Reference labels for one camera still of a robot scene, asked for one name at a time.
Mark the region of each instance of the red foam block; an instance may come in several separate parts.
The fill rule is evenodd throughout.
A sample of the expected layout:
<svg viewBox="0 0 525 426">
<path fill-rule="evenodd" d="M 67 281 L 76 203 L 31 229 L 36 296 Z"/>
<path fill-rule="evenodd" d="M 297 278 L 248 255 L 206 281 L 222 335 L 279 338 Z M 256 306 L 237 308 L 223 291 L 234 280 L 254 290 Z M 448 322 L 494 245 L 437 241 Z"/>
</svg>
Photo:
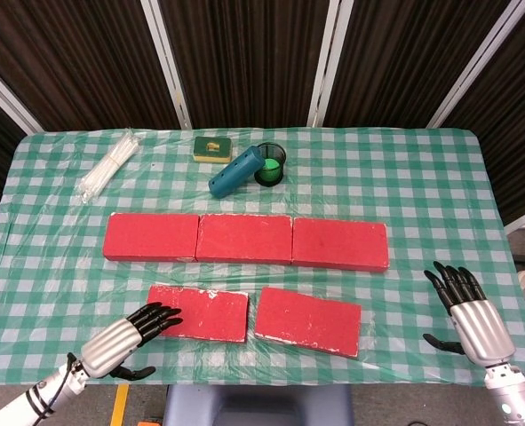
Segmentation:
<svg viewBox="0 0 525 426">
<path fill-rule="evenodd" d="M 382 272 L 388 268 L 385 224 L 296 218 L 292 263 Z"/>
<path fill-rule="evenodd" d="M 152 286 L 147 301 L 180 308 L 181 324 L 162 335 L 221 342 L 245 342 L 248 294 L 197 288 Z"/>
<path fill-rule="evenodd" d="M 361 306 L 266 287 L 256 315 L 256 337 L 345 357 L 359 352 Z"/>
<path fill-rule="evenodd" d="M 108 260 L 194 262 L 198 227 L 198 215 L 116 213 L 102 254 Z"/>
<path fill-rule="evenodd" d="M 199 223 L 199 262 L 291 263 L 291 217 L 205 215 Z"/>
</svg>

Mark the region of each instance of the robotic hand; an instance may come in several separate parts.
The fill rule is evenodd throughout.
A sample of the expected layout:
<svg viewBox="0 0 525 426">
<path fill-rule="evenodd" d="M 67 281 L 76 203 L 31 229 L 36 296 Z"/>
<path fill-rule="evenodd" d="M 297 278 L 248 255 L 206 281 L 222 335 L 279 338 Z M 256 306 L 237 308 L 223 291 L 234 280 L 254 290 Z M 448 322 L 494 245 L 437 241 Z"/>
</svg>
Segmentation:
<svg viewBox="0 0 525 426">
<path fill-rule="evenodd" d="M 460 342 L 442 342 L 433 335 L 424 338 L 434 348 L 466 355 L 484 367 L 485 386 L 493 395 L 505 424 L 525 425 L 525 375 L 509 364 L 515 353 L 511 336 L 495 305 L 487 300 L 477 279 L 466 270 L 434 262 L 441 279 L 430 271 L 424 275 L 438 292 L 459 334 Z"/>
<path fill-rule="evenodd" d="M 122 363 L 167 327 L 179 324 L 182 319 L 172 317 L 180 312 L 160 302 L 147 304 L 106 327 L 83 346 L 80 359 L 69 353 L 67 364 L 2 408 L 0 426 L 36 426 L 79 395 L 90 378 L 111 375 L 134 381 L 153 374 L 155 367 L 131 371 Z"/>
</svg>

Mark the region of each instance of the floor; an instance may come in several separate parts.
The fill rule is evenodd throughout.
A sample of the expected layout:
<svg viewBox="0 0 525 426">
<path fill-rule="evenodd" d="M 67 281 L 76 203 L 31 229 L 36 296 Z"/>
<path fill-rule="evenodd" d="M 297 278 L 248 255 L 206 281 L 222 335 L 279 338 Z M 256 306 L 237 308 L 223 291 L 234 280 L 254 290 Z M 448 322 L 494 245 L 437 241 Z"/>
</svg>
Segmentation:
<svg viewBox="0 0 525 426">
<path fill-rule="evenodd" d="M 525 255 L 525 230 L 509 235 L 512 252 Z M 0 407 L 27 386 L 0 386 Z M 101 426 L 110 424 L 115 386 L 92 385 L 47 424 Z M 163 416 L 166 387 L 131 385 L 124 426 Z M 353 386 L 356 426 L 407 426 L 413 421 L 428 426 L 491 426 L 501 424 L 488 392 L 483 388 L 441 384 L 367 384 Z"/>
</svg>

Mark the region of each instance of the plastic table cover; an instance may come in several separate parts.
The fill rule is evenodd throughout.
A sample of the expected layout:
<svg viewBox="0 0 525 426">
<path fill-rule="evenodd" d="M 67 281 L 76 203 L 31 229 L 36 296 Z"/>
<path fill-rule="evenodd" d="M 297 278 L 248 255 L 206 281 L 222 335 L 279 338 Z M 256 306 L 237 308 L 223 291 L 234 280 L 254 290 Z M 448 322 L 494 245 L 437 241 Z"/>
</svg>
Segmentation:
<svg viewBox="0 0 525 426">
<path fill-rule="evenodd" d="M 40 133 L 15 153 L 0 202 L 0 383 L 32 383 L 80 354 L 100 329 L 147 300 L 156 282 L 246 291 L 248 342 L 158 337 L 127 367 L 156 366 L 145 383 L 482 384 L 466 357 L 422 339 L 457 340 L 424 277 L 432 261 L 464 265 L 497 305 L 525 372 L 525 303 L 477 138 L 463 130 L 137 130 L 139 151 L 98 199 L 75 186 L 124 130 Z M 193 161 L 195 136 L 230 137 L 234 154 L 277 142 L 288 155 L 283 182 L 251 178 L 223 200 L 207 182 L 224 165 Z M 113 212 L 288 214 L 384 222 L 386 273 L 262 264 L 117 263 L 102 256 Z M 264 286 L 362 306 L 358 359 L 254 337 Z M 95 382 L 112 382 L 104 379 Z"/>
</svg>

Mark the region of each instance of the teal foam tube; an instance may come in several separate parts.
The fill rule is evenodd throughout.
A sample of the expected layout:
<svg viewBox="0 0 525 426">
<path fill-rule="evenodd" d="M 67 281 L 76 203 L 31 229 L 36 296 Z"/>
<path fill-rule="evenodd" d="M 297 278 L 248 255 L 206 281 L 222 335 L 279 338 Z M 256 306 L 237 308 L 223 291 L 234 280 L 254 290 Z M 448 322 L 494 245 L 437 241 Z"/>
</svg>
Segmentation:
<svg viewBox="0 0 525 426">
<path fill-rule="evenodd" d="M 216 198 L 232 193 L 251 175 L 264 167 L 265 160 L 257 146 L 251 146 L 232 160 L 217 176 L 209 181 L 209 191 Z"/>
</svg>

